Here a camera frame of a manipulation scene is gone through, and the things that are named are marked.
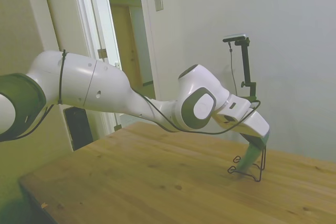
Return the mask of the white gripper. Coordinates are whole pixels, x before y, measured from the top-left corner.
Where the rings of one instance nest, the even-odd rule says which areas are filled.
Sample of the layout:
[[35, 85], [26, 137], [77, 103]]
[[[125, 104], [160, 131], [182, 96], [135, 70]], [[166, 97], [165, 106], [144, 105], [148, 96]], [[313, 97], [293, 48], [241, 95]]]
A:
[[257, 111], [254, 111], [237, 126], [242, 137], [258, 149], [265, 148], [264, 136], [269, 129], [269, 124]]

